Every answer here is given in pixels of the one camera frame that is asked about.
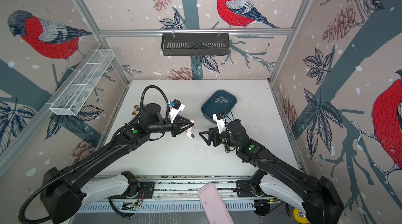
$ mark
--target white wire basket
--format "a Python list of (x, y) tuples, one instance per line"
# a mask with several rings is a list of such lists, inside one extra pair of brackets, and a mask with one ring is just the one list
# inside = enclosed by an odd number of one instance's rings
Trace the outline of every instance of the white wire basket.
[(111, 49), (97, 49), (50, 107), (56, 115), (76, 116), (115, 57)]

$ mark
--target white table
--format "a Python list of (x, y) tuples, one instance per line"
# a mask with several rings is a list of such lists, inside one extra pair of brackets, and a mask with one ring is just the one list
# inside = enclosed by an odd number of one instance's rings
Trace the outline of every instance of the white table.
[[(139, 104), (142, 91), (148, 85), (161, 88), (169, 101), (177, 99), (185, 105), (184, 111), (180, 111), (179, 115), (195, 121), (192, 129), (195, 139), (189, 139), (185, 133), (172, 137), (167, 132), (160, 140), (148, 141), (113, 162), (100, 175), (117, 175), (122, 171), (131, 171), (135, 175), (253, 175), (257, 168), (242, 163), (234, 151), (228, 154), (223, 145), (208, 146), (199, 136), (200, 131), (216, 127), (204, 118), (201, 106), (219, 89), (228, 91), (237, 98), (232, 112), (235, 118), (241, 120), (248, 136), (264, 145), (278, 158), (298, 168), (266, 80), (132, 81), (106, 143), (118, 128), (133, 118), (131, 113), (134, 106)], [(144, 98), (144, 104), (152, 102), (161, 106), (161, 115), (164, 116), (166, 103), (162, 95), (153, 88), (147, 91)], [(151, 138), (159, 136), (160, 133), (153, 133)]]

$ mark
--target red bird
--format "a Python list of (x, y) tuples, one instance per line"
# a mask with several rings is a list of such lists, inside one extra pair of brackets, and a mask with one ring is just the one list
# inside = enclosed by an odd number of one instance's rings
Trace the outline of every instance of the red bird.
[(76, 29), (61, 22), (50, 22), (33, 16), (31, 13), (18, 10), (8, 17), (11, 33), (21, 35), (39, 54), (53, 59), (66, 59), (78, 50), (78, 44), (87, 35), (92, 35), (83, 29)]
[[(396, 73), (402, 78), (402, 70)], [(386, 172), (377, 164), (372, 164), (384, 174), (385, 181), (382, 182), (388, 184), (388, 175), (393, 171), (402, 170), (402, 79), (394, 81), (386, 91), (377, 97), (373, 105), (372, 116), (374, 134), (360, 131), (358, 125), (357, 128), (360, 134), (377, 140), (394, 161), (394, 166)]]
[(231, 26), (246, 27), (252, 23), (263, 23), (272, 28), (278, 28), (269, 23), (250, 0), (218, 0), (218, 13)]

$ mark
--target pink phone case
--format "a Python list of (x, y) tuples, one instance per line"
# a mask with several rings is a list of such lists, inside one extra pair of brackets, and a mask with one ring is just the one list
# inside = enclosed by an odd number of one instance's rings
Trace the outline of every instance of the pink phone case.
[(214, 183), (201, 188), (198, 197), (210, 224), (234, 224)]

